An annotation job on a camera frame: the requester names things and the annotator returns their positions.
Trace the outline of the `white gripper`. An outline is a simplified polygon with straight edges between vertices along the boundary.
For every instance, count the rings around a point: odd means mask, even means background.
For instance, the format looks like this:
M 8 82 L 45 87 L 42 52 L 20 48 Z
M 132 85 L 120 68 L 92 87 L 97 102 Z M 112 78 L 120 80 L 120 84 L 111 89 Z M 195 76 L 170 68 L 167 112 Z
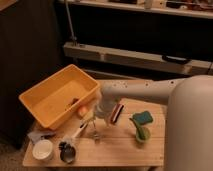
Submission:
M 95 103 L 94 116 L 103 119 L 106 124 L 110 122 L 110 116 L 117 105 L 115 100 L 101 99 Z

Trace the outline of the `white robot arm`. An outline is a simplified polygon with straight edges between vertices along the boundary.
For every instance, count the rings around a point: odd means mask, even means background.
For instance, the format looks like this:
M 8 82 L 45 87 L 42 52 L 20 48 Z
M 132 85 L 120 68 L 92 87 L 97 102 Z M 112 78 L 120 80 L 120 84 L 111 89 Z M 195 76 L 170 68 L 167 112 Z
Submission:
M 164 171 L 213 171 L 213 76 L 147 83 L 103 83 L 95 116 L 106 119 L 122 98 L 167 107 Z

